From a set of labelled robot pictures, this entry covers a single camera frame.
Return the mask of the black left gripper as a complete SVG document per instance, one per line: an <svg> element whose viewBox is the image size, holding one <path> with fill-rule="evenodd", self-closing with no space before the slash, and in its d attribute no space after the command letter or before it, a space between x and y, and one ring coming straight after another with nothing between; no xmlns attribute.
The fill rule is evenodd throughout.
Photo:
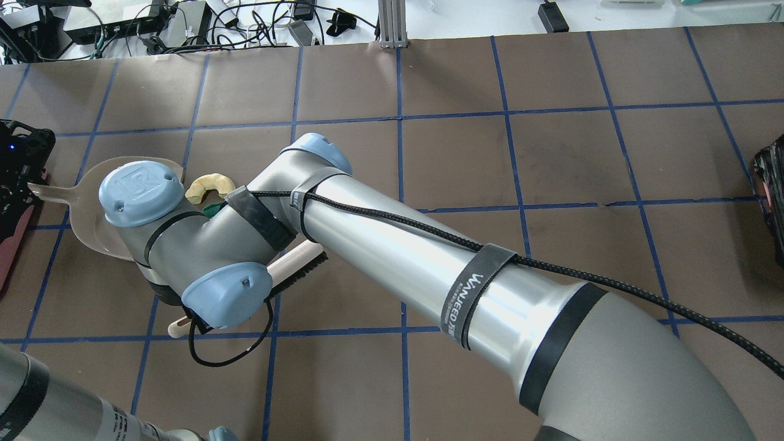
<svg viewBox="0 0 784 441"><path fill-rule="evenodd" d="M51 129L16 120L1 122L1 241L16 235L27 209L39 201L28 184L45 184L45 165L56 143Z"/></svg>

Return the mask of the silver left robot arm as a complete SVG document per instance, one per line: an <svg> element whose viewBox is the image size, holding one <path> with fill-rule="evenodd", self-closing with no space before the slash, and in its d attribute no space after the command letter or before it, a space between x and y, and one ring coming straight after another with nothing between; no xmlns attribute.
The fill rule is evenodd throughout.
<svg viewBox="0 0 784 441"><path fill-rule="evenodd" d="M2 240L25 229L56 143L50 129L2 120ZM3 440L200 440L188 429L165 431L52 374L25 352L2 348Z"/></svg>

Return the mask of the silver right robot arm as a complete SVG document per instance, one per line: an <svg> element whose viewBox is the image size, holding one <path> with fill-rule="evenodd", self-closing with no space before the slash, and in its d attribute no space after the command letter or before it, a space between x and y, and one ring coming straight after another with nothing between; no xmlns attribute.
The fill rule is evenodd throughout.
<svg viewBox="0 0 784 441"><path fill-rule="evenodd" d="M244 323L273 290L271 262L297 234L322 245L504 371L541 440L753 440L716 377L672 332L608 292L561 285L351 176L307 133L213 217L167 165L129 162L98 198L165 303L212 328Z"/></svg>

